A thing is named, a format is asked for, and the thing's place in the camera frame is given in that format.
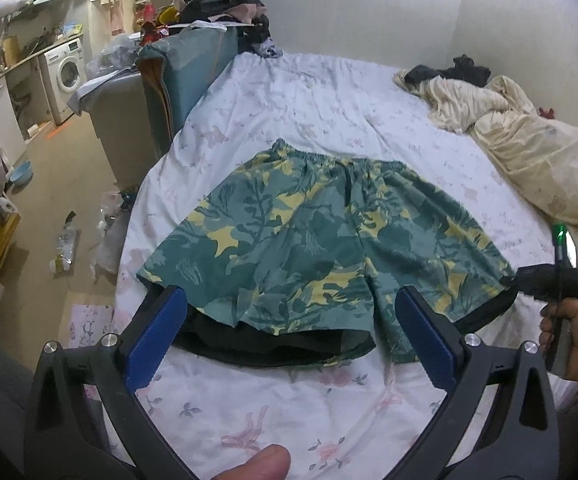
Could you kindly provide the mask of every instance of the metal screw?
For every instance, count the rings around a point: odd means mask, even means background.
[[[464,336],[464,342],[469,346],[480,346],[482,339],[475,334],[467,334]]]
[[[107,334],[105,336],[102,336],[102,339],[100,341],[102,343],[102,346],[115,346],[115,344],[118,342],[118,336],[115,334]]]
[[[524,351],[528,352],[529,354],[537,354],[538,353],[538,345],[533,341],[526,341],[524,343]]]
[[[53,354],[58,349],[58,344],[55,341],[49,341],[46,345],[44,345],[44,351],[47,354]]]

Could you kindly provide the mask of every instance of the white cabinet door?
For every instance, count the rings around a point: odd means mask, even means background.
[[[11,164],[15,164],[26,151],[26,143],[13,112],[4,77],[0,78],[0,146]]]

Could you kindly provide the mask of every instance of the blue gripper pad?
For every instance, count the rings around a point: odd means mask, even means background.
[[[166,298],[164,304],[127,355],[124,384],[130,393],[149,386],[186,319],[186,294],[181,288],[172,289],[165,290],[161,296]]]
[[[429,379],[436,388],[451,394],[456,386],[457,358],[430,319],[430,316],[441,314],[436,314],[412,286],[400,289],[396,296],[395,309],[398,322]]]

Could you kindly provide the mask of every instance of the cream blanket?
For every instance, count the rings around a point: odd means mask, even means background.
[[[525,199],[549,221],[569,226],[578,248],[578,128],[540,117],[506,76],[493,78],[485,88],[440,77],[412,88],[405,74],[399,72],[393,81],[431,105],[431,121],[468,132]]]

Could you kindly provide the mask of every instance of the finger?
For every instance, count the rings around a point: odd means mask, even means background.
[[[553,332],[553,321],[550,317],[543,317],[540,322],[540,330],[543,332]]]
[[[558,317],[568,317],[573,319],[578,316],[578,300],[573,298],[566,298],[558,305],[555,313]]]
[[[550,333],[550,332],[542,332],[542,333],[540,334],[540,338],[538,339],[538,342],[539,342],[541,345],[548,346],[549,343],[550,343],[552,340],[553,340],[553,334],[552,334],[552,333]]]
[[[550,317],[556,315],[556,309],[558,306],[555,303],[547,303],[545,306],[542,307],[540,311],[540,315],[542,317]]]
[[[284,480],[291,455],[282,446],[265,447],[245,464],[217,475],[213,480]]]

